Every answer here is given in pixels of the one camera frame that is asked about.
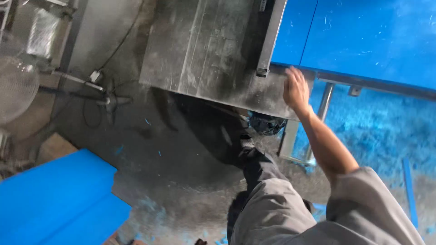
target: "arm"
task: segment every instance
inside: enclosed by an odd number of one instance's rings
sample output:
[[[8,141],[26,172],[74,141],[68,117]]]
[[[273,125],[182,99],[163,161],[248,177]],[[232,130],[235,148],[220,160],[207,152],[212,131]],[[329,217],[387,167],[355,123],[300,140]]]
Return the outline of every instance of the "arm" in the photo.
[[[306,131],[313,155],[323,169],[330,184],[335,183],[338,174],[348,174],[359,168],[354,157],[313,112],[309,105],[309,88],[300,70],[286,69],[283,98],[300,119]]]

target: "dusty metal surface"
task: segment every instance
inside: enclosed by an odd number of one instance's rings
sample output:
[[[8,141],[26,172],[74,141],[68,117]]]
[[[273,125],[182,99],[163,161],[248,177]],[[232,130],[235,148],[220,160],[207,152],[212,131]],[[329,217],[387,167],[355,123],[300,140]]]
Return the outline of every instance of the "dusty metal surface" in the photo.
[[[260,1],[157,2],[140,83],[296,119],[281,99],[284,68],[256,77],[271,10]],[[305,71],[312,82],[314,73]]]

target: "blue foam pile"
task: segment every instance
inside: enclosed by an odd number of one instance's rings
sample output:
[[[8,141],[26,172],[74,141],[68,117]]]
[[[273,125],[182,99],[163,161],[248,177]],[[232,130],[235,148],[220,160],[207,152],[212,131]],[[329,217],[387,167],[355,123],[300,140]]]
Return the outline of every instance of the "blue foam pile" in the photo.
[[[315,81],[310,104],[315,112],[325,82]],[[336,85],[326,124],[361,166],[382,178],[400,177],[403,158],[414,171],[436,178],[436,102],[363,89],[348,95],[349,86]],[[300,125],[293,156],[302,158],[308,139]]]

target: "person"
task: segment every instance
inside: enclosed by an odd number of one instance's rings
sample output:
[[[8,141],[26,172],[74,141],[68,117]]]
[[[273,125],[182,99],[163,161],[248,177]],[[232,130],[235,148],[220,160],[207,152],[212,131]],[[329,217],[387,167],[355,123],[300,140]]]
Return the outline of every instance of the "person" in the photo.
[[[270,157],[249,136],[242,139],[247,191],[228,214],[230,245],[423,245],[403,209],[369,167],[358,163],[309,105],[302,72],[286,69],[283,99],[300,119],[313,155],[330,182],[326,221],[317,223],[311,205],[294,190]]]

